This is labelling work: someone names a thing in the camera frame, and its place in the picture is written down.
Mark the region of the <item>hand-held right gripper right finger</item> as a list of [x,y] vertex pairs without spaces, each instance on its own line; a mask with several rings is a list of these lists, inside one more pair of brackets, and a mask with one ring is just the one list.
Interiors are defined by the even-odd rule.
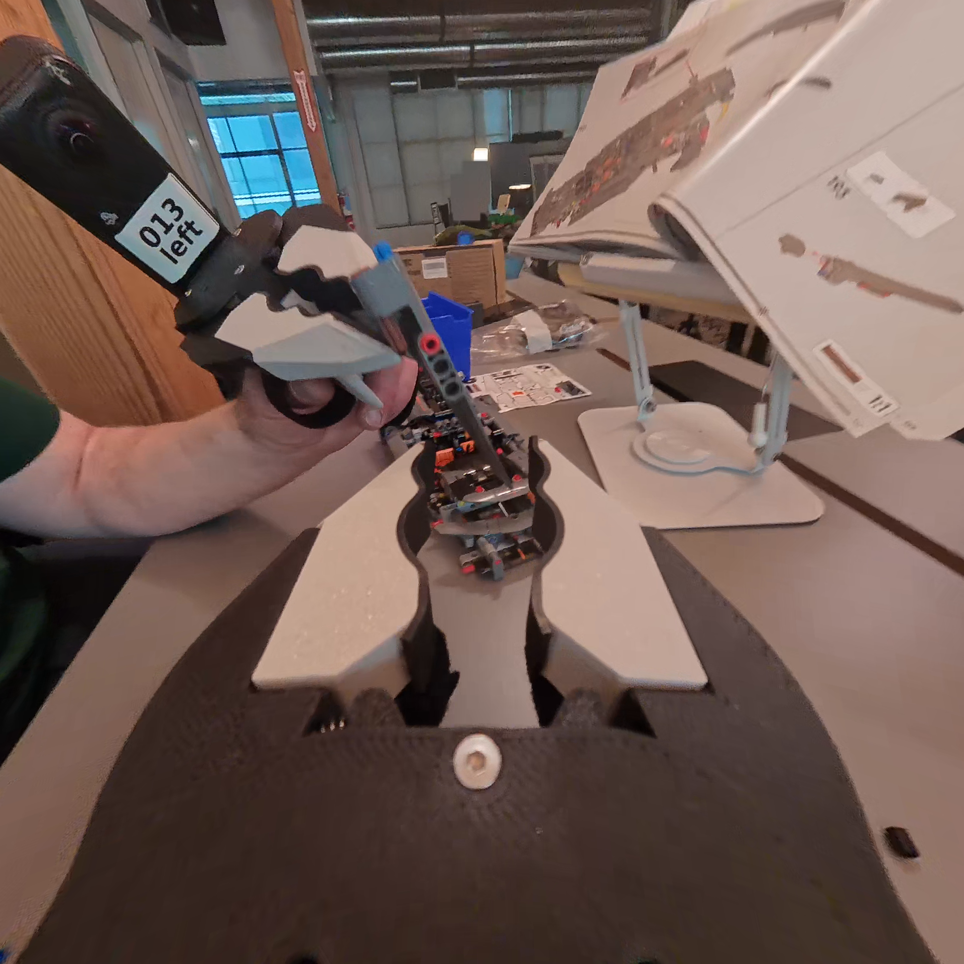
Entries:
[[607,725],[644,725],[638,691],[695,693],[709,683],[633,514],[546,440],[528,440],[533,576],[524,658],[540,725],[586,696]]

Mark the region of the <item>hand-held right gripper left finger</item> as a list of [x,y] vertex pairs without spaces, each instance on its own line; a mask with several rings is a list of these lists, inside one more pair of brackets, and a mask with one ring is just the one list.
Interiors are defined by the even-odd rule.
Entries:
[[378,689],[408,725],[440,725],[456,673],[418,559],[435,464],[434,446],[416,444],[318,526],[255,689],[318,688],[344,708]]

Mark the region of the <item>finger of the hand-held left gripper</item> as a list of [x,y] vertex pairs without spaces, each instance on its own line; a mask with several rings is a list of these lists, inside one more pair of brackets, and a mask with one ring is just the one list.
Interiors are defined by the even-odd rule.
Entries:
[[216,336],[286,382],[364,376],[401,360],[391,347],[330,312],[311,316],[298,307],[272,310],[266,300],[235,307]]
[[270,312],[368,317],[353,280],[378,264],[374,251],[351,230],[300,227],[283,246],[276,268],[282,294],[270,298]]

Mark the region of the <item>grey lego blade assembly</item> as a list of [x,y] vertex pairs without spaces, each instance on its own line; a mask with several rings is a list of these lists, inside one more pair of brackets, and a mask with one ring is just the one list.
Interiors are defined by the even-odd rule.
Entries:
[[454,367],[428,313],[406,274],[400,258],[388,243],[373,250],[376,265],[357,273],[351,282],[367,314],[381,322],[385,338],[402,346],[448,403],[474,451],[505,487],[514,485],[475,406],[465,392],[463,378]]

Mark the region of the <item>lego car model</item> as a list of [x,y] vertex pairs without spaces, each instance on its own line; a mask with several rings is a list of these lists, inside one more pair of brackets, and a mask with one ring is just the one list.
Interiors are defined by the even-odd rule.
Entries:
[[432,452],[427,507],[431,529],[461,544],[459,565],[500,581],[507,572],[545,552],[534,528],[536,498],[529,487],[524,437],[487,400],[478,413],[509,483],[500,481],[476,450],[450,407],[429,392],[417,392],[405,418],[383,428],[383,442],[396,457],[416,446]]

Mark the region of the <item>person's left forearm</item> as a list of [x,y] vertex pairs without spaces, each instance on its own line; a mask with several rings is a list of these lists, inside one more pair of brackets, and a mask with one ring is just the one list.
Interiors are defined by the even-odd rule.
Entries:
[[148,427],[94,427],[58,412],[37,454],[1,485],[2,528],[30,536],[160,536],[258,497],[235,405]]

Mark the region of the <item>clear bag of lego parts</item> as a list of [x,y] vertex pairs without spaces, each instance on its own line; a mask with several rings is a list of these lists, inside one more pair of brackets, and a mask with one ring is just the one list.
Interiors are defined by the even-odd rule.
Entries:
[[486,325],[471,337],[473,360],[501,360],[597,347],[606,330],[576,303],[564,300],[528,307],[501,324]]

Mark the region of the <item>person's left hand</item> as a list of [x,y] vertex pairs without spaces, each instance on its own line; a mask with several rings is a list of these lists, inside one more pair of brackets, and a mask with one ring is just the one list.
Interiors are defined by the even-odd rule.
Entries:
[[416,389],[416,363],[405,357],[398,365],[371,373],[366,384],[379,398],[376,408],[350,396],[348,414],[325,428],[307,428],[283,416],[268,400],[261,371],[246,373],[234,404],[244,440],[244,457],[231,476],[243,479],[250,498],[271,494],[342,450],[364,433],[376,433],[398,416]]

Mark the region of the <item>cardboard box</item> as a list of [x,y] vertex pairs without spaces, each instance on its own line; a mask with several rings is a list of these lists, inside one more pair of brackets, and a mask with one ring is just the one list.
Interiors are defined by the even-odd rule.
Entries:
[[500,239],[470,245],[395,248],[418,296],[438,294],[464,306],[508,302],[505,247]]

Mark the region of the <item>nested blue storage bins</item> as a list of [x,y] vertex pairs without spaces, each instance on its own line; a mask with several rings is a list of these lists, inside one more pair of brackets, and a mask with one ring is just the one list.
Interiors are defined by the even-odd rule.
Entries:
[[430,292],[423,307],[463,381],[471,377],[471,340],[473,312],[452,299]]

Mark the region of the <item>white book stand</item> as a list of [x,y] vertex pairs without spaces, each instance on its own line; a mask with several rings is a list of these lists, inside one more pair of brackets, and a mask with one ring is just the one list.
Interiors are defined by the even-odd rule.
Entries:
[[812,524],[823,504],[778,457],[788,441],[792,371],[779,355],[743,429],[701,402],[658,404],[644,343],[643,307],[750,321],[705,262],[588,255],[561,264],[567,286],[619,301],[634,402],[594,408],[577,424],[601,485],[644,526],[665,531]]

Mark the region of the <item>wooden pillar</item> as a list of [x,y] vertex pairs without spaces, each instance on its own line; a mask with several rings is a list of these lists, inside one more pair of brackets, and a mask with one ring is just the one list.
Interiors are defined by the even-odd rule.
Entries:
[[[236,221],[183,44],[146,2],[2,2],[2,39],[69,46],[96,84],[223,219]],[[96,425],[149,425],[221,404],[179,348],[174,300],[2,171],[2,351],[43,392]]]

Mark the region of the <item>white sticker sheet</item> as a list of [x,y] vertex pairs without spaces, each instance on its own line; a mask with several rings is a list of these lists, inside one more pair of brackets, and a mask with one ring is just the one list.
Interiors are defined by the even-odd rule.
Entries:
[[464,386],[487,416],[588,398],[592,392],[550,364],[506,368],[468,378]]

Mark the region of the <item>dark table hatch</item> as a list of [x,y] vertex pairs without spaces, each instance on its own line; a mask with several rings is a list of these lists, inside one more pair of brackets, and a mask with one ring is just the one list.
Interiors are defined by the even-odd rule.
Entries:
[[[743,429],[753,427],[753,413],[762,391],[697,360],[683,360],[650,368],[654,388],[679,403],[716,406],[731,416]],[[790,404],[788,441],[805,440],[840,428],[834,423]]]

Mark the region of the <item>person's green shirt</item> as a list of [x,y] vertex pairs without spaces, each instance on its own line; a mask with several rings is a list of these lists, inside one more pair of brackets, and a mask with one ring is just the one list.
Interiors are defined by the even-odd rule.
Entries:
[[[41,395],[1,382],[1,481],[31,464],[53,440],[59,410]],[[7,684],[35,652],[46,626],[47,606],[33,567],[2,536],[1,682]]]

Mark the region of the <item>instruction booklet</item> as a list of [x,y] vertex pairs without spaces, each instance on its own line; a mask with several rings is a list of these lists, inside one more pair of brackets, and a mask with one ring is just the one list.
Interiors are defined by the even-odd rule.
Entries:
[[963,4],[695,2],[512,240],[709,265],[853,435],[963,423]]

